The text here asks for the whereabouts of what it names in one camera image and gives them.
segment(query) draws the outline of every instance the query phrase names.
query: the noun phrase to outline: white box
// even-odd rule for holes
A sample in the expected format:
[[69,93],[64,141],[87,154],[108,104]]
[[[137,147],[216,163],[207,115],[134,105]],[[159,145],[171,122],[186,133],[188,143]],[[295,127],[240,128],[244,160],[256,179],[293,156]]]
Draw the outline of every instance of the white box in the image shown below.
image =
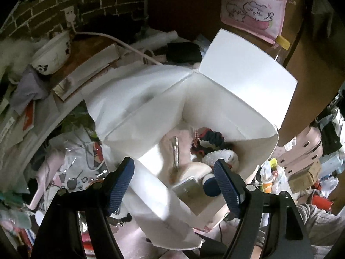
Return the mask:
[[156,145],[161,138],[181,122],[220,131],[234,143],[238,174],[245,180],[276,147],[277,128],[296,84],[266,53],[220,30],[197,70],[149,66],[101,86],[86,100],[107,166],[126,156],[135,159],[123,204],[155,246],[176,250],[200,246],[191,227],[203,229],[225,205],[220,195],[195,215],[158,180],[163,162]]

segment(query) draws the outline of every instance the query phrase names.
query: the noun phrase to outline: white power cord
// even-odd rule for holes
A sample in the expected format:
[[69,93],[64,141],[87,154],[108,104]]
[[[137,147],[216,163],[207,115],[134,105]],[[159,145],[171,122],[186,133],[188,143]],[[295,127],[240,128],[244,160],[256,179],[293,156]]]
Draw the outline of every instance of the white power cord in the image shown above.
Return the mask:
[[157,60],[155,60],[154,58],[152,57],[149,57],[148,55],[142,53],[141,51],[138,51],[136,49],[134,49],[133,47],[131,47],[130,45],[126,44],[125,42],[113,37],[113,36],[110,36],[110,35],[107,35],[107,34],[103,34],[103,33],[96,33],[96,32],[77,32],[74,28],[74,20],[75,20],[76,16],[74,13],[71,13],[67,16],[66,20],[72,25],[72,28],[73,28],[73,31],[74,33],[76,34],[84,34],[84,35],[95,35],[95,36],[101,36],[101,37],[106,37],[106,38],[109,38],[115,42],[117,42],[118,44],[130,49],[131,51],[134,51],[136,52],[137,54],[141,55],[142,57],[146,58],[147,60],[150,60],[152,61],[154,64],[157,64],[157,65],[163,65],[161,64],[160,62],[158,62]]

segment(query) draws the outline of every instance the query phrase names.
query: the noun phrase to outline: yellow tag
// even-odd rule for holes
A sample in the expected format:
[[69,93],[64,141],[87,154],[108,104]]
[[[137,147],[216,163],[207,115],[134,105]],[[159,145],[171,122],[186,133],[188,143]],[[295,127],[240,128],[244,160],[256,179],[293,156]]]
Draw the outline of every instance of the yellow tag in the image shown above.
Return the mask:
[[277,159],[273,158],[272,160],[270,160],[270,166],[272,169],[276,169],[278,165]]

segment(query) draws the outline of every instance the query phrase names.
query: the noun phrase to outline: purple cloth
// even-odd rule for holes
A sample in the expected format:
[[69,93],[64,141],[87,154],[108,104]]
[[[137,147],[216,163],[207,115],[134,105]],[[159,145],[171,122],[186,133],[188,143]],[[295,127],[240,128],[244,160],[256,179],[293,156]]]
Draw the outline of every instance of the purple cloth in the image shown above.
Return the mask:
[[36,70],[28,65],[10,99],[10,105],[21,115],[31,100],[43,99],[47,96],[48,91],[43,81],[38,77]]

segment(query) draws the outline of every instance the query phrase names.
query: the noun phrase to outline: spray bottle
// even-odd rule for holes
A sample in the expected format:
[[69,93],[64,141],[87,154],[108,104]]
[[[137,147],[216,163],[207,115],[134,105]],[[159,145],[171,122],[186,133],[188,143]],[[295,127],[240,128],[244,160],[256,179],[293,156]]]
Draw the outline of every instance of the spray bottle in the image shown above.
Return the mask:
[[269,161],[266,161],[263,164],[260,171],[260,175],[261,175],[263,192],[270,194],[272,191],[273,175],[272,175],[271,165]]

